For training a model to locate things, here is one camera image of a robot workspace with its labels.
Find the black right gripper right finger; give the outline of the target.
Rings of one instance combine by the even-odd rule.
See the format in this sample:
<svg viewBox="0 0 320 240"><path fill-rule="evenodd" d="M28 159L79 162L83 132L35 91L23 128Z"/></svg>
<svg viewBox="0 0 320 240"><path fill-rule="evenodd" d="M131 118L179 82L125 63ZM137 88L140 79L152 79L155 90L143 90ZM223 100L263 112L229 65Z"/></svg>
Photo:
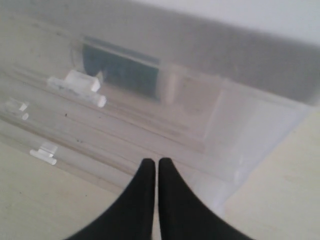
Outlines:
<svg viewBox="0 0 320 240"><path fill-rule="evenodd" d="M213 213L189 188L173 161L158 162L158 214L163 240L250 240Z"/></svg>

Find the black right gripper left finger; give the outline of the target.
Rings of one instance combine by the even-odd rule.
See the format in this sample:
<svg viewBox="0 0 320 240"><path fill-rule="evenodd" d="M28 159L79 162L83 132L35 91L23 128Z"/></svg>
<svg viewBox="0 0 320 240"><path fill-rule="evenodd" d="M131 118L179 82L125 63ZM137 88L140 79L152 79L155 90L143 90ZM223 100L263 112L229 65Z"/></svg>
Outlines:
<svg viewBox="0 0 320 240"><path fill-rule="evenodd" d="M116 201L69 240L151 240L155 209L156 165L141 161L134 177Z"/></svg>

